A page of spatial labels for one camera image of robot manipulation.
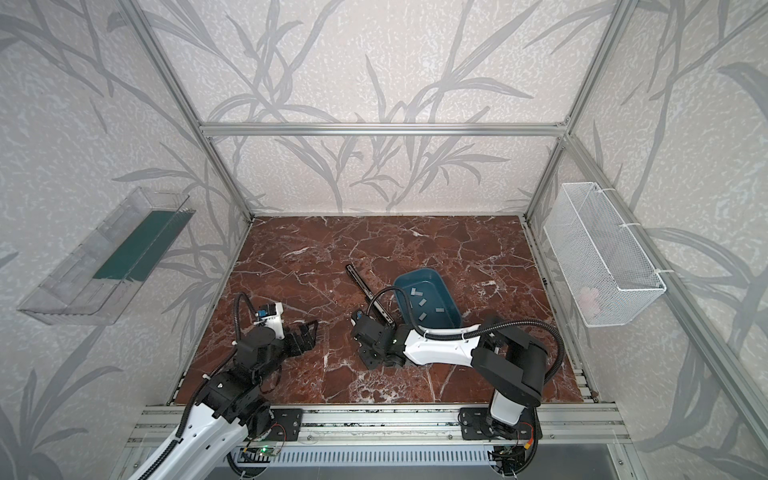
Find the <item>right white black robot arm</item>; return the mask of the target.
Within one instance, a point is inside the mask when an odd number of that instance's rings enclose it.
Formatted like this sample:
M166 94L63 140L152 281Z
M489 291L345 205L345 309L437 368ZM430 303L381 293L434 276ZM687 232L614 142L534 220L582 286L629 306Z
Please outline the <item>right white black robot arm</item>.
M445 364L470 367L494 389L485 418L464 420L466 438L526 439L531 449L541 438L537 409L544 387L563 366L565 346L559 330L539 320L492 318L457 329L424 328L405 301L402 324L383 324L371 316L379 297L405 291L389 286L374 294L364 309L351 314L352 338L365 366Z

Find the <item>black stapler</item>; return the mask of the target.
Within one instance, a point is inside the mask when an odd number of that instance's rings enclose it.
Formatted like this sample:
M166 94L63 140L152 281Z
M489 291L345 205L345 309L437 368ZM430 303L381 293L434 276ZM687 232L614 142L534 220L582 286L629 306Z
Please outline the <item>black stapler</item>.
M394 325L394 318L382 307L378 300L373 300L374 292L370 289L364 279L360 276L357 269L353 264L349 263L345 265L345 270L352 281L363 292L366 300L371 304L372 308L377 312L378 316L387 324Z

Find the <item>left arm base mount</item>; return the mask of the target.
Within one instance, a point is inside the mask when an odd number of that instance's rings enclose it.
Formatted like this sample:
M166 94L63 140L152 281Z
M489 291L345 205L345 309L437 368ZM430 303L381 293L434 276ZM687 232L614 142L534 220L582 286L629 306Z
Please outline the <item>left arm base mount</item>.
M278 408L271 411L272 422L259 439L270 442L296 442L302 427L304 410Z

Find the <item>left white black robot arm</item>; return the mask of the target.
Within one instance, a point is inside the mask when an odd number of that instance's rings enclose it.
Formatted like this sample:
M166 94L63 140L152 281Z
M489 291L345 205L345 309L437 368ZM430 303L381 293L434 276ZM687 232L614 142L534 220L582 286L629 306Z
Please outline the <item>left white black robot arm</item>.
M243 292L233 302L232 350L203 376L176 430L132 474L134 479L205 479L226 461L239 479L254 479L261 467L237 464L238 446L267 437L274 420L262 384L282 373L285 360L316 346L316 320L285 327L281 303L256 308Z

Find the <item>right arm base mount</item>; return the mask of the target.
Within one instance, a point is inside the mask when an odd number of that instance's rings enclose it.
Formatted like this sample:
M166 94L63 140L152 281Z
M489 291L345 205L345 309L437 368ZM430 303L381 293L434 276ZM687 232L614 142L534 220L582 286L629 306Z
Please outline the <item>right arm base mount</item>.
M465 407L459 410L458 423L463 440L528 442L533 438L542 438L540 422L531 408L524 408L519 420L509 425L493 419L488 407Z

